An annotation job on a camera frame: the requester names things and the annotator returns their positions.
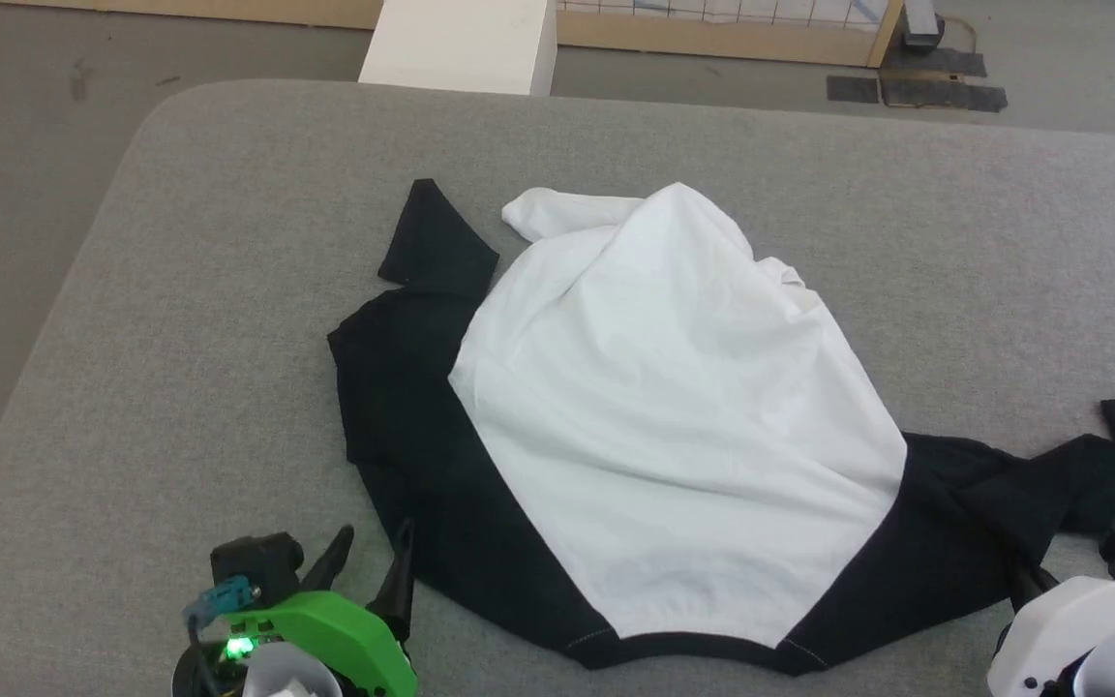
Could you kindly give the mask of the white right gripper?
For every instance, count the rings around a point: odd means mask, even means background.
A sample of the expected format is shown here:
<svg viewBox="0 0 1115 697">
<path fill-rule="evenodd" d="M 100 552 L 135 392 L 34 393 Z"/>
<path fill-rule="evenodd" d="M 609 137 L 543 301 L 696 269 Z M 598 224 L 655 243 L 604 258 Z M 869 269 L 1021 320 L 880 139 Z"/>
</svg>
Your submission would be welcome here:
<svg viewBox="0 0 1115 697">
<path fill-rule="evenodd" d="M 1014 621 L 987 671 L 992 696 L 1115 696 L 1115 581 L 1009 560 Z"/>
</svg>

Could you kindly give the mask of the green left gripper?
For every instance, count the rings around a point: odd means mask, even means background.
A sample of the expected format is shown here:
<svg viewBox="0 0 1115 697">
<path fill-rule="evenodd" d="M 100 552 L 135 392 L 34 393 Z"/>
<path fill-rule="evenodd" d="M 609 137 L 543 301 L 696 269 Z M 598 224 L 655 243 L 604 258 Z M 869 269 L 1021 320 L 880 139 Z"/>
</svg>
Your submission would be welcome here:
<svg viewBox="0 0 1115 697">
<path fill-rule="evenodd" d="M 414 520 L 391 539 L 391 564 L 367 609 L 332 592 L 353 526 L 341 526 L 301 579 L 301 592 L 264 609 L 198 617 L 172 672 L 174 696 L 416 696 L 411 635 Z M 221 641 L 204 627 L 225 621 Z"/>
</svg>

